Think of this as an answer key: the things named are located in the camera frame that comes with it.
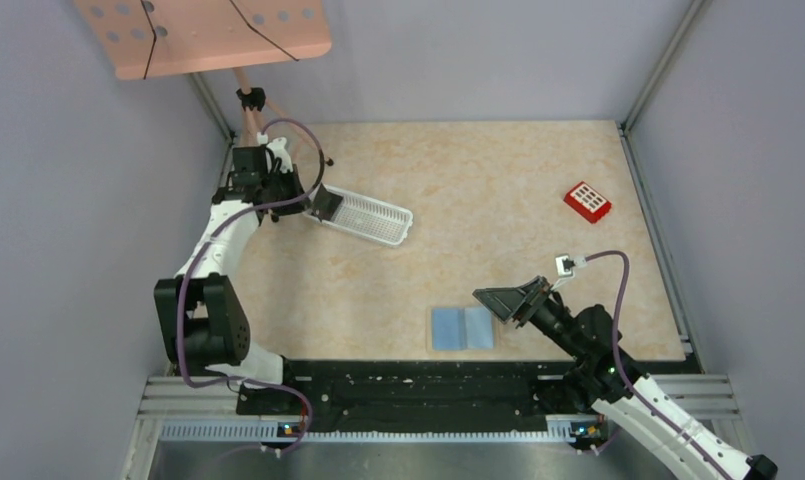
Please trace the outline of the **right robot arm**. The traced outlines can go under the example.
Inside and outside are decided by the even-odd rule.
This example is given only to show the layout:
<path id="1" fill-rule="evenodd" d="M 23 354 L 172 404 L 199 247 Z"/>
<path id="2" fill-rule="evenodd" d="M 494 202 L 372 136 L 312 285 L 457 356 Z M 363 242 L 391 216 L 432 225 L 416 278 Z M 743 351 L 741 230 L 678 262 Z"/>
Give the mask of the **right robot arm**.
<path id="1" fill-rule="evenodd" d="M 509 289 L 503 317 L 531 325 L 573 357 L 564 397 L 578 412 L 613 421 L 678 479 L 774 479 L 764 454 L 722 440 L 666 393 L 619 345 L 612 315 L 596 304 L 572 313 L 545 278 Z"/>

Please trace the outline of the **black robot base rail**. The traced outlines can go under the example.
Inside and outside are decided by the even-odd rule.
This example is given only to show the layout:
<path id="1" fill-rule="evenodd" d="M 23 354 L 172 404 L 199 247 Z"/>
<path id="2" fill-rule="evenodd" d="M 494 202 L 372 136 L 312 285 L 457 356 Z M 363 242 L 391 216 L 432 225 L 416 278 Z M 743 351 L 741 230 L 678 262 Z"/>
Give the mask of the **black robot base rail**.
<path id="1" fill-rule="evenodd" d="M 590 414 L 567 362 L 288 360 L 291 393 L 240 389 L 239 415 L 311 416 L 312 433 L 544 432 Z"/>

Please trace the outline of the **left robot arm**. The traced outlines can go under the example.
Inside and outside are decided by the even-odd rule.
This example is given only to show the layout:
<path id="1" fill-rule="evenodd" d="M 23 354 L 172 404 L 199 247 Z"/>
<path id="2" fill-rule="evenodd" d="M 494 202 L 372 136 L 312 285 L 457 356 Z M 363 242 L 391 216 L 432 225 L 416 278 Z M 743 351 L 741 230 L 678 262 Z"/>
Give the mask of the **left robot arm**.
<path id="1" fill-rule="evenodd" d="M 257 146 L 233 149 L 231 171 L 212 198 L 207 227 L 191 256 L 154 288 L 167 356 L 190 387 L 204 387 L 204 381 L 191 376 L 202 370 L 220 382 L 261 389 L 261 401 L 275 413 L 297 404 L 299 388 L 284 377 L 284 358 L 252 340 L 231 280 L 264 219 L 305 215 L 389 247 L 407 238 L 414 221 L 410 210 L 326 187 L 322 180 L 317 176 L 309 189 L 303 188 L 284 137 L 261 136 Z"/>

